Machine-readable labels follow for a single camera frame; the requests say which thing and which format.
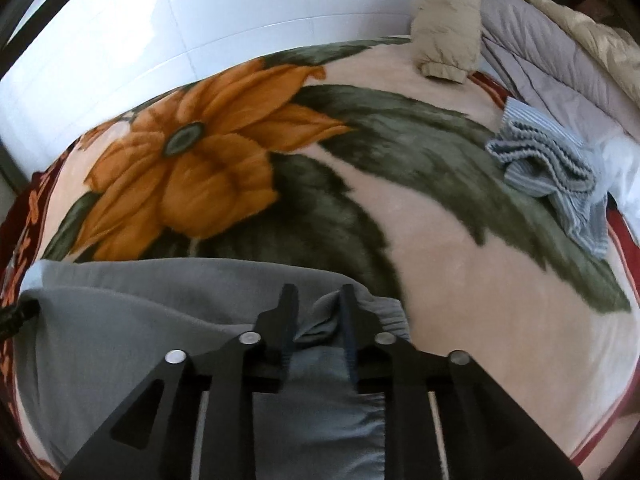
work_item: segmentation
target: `beige jacket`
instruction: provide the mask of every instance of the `beige jacket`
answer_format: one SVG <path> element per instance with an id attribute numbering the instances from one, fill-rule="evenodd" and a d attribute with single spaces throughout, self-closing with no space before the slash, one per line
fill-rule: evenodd
<path id="1" fill-rule="evenodd" d="M 551 0 L 525 0 L 556 22 L 640 106 L 640 47 L 629 35 Z M 414 0 L 412 40 L 425 76 L 462 83 L 478 68 L 481 0 Z"/>

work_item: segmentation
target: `jacket sleeve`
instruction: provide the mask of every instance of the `jacket sleeve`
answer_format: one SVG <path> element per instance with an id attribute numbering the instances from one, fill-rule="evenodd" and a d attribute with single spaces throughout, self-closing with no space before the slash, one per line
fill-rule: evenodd
<path id="1" fill-rule="evenodd" d="M 414 0 L 414 61 L 427 77 L 463 83 L 479 65 L 482 0 Z"/>

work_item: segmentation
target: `folded striped garment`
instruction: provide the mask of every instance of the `folded striped garment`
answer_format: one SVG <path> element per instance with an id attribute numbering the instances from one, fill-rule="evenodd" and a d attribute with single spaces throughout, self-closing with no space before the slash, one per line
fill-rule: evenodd
<path id="1" fill-rule="evenodd" d="M 601 155 L 575 132 L 513 98 L 486 150 L 506 166 L 505 183 L 529 196 L 548 197 L 567 236 L 604 258 L 609 238 Z"/>

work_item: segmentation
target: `bed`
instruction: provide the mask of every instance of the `bed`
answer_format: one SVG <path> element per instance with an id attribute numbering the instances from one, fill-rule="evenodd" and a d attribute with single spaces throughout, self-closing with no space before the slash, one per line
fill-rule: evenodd
<path id="1" fill-rule="evenodd" d="M 411 37 L 260 56 L 89 130 L 10 215 L 26 220 L 2 304 L 28 290 L 39 260 L 228 258 L 343 274 L 401 301 L 417 348 L 468 350 L 586 479 L 600 478 L 640 422 L 638 89 L 547 1 L 478 3 L 478 38 L 416 0 Z M 623 40 L 609 53 L 632 60 Z M 508 99 L 602 152 L 603 258 L 569 239 L 548 203 L 503 182 L 484 146 Z M 46 351 L 34 348 L 21 358 L 5 344 L 0 393 L 23 451 L 55 478 L 78 441 L 36 402 L 62 391 L 24 379 Z M 60 369 L 60 383 L 82 373 Z M 100 389 L 109 378 L 84 380 Z M 108 414 L 80 396 L 56 406 L 88 433 Z"/>

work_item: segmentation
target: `black frame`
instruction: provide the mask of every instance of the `black frame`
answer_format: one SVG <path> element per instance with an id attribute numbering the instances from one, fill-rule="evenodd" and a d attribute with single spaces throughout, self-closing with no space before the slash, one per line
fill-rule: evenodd
<path id="1" fill-rule="evenodd" d="M 0 0 L 0 78 L 24 53 L 47 23 L 69 0 L 46 0 L 10 40 L 29 6 L 35 0 Z M 25 189 L 28 180 L 0 142 L 0 173 L 16 192 Z M 29 464 L 16 444 L 18 430 L 2 402 L 0 402 L 0 474 L 3 480 L 38 480 L 40 475 Z M 623 450 L 605 471 L 600 480 L 638 480 L 640 476 L 640 424 Z"/>

